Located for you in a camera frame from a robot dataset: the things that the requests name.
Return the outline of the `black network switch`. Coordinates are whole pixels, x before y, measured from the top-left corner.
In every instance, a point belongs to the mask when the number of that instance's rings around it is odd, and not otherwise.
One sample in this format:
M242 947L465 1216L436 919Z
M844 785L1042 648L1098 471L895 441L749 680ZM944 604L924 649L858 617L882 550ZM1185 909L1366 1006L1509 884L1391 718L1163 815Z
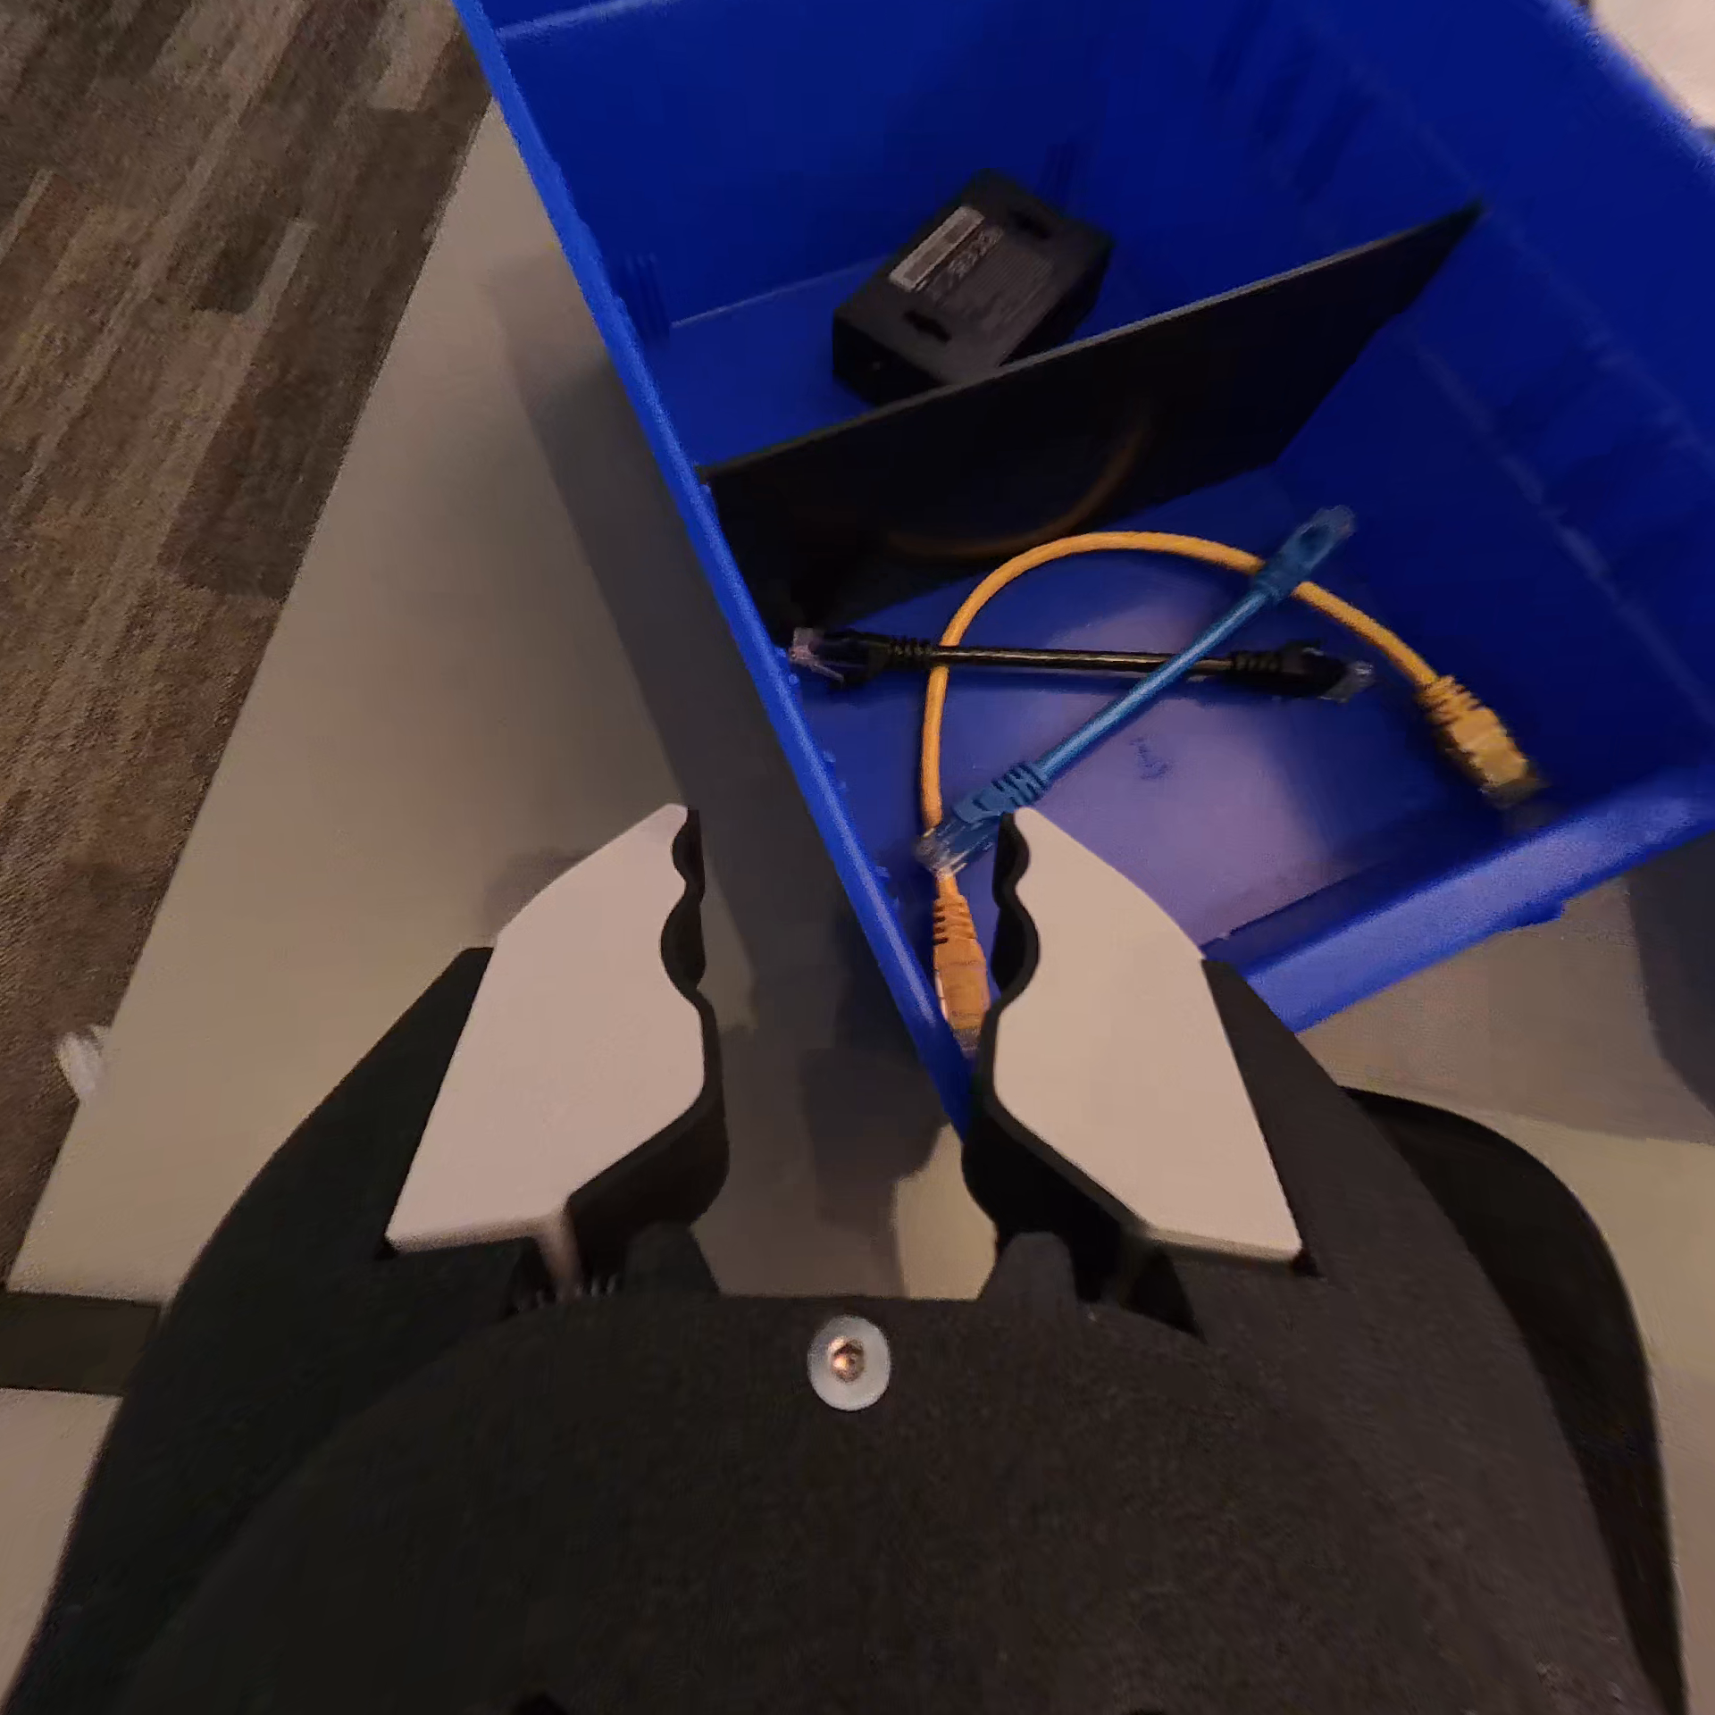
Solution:
M866 404L987 378L1071 341L1114 239L984 169L835 309L831 376Z

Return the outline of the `black textured pad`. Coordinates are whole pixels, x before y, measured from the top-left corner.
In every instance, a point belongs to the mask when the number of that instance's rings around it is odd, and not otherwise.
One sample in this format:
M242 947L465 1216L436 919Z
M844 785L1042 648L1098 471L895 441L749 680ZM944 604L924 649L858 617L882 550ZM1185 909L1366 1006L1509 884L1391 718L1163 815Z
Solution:
M1665 1711L1685 1711L1681 1590L1650 1364L1617 1257L1579 1196L1464 1113L1344 1088L1388 1135L1510 1311L1572 1450L1623 1615Z

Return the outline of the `blue plastic bin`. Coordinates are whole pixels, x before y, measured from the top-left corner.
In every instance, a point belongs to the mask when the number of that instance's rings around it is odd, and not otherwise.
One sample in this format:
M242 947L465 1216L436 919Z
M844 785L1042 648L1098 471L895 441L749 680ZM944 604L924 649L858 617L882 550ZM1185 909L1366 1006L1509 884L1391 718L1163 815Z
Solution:
M1547 775L1490 808L1398 675L1175 697L1042 811L1313 1025L1712 827L1712 142L1574 3L462 3L911 1037L908 686L799 627L931 623L1020 541L1268 553ZM979 172L1112 239L1083 339L866 410L835 312Z

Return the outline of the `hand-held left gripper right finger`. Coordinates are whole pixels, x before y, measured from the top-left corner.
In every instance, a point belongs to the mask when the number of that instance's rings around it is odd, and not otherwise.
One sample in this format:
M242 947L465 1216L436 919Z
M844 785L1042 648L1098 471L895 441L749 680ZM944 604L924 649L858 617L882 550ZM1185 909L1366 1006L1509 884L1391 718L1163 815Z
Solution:
M998 1253L1049 1235L1079 1297L1171 1262L1293 1270L1303 1235L1198 945L1035 808L996 846L996 999L962 1181Z

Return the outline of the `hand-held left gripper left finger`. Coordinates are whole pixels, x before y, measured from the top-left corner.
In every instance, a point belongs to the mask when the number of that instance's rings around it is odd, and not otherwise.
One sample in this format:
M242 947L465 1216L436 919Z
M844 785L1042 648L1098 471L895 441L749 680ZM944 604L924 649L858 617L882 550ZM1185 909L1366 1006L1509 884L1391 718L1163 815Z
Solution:
M694 1224L730 1171L699 823L664 805L495 936L399 1186L387 1246L527 1240L570 1291Z

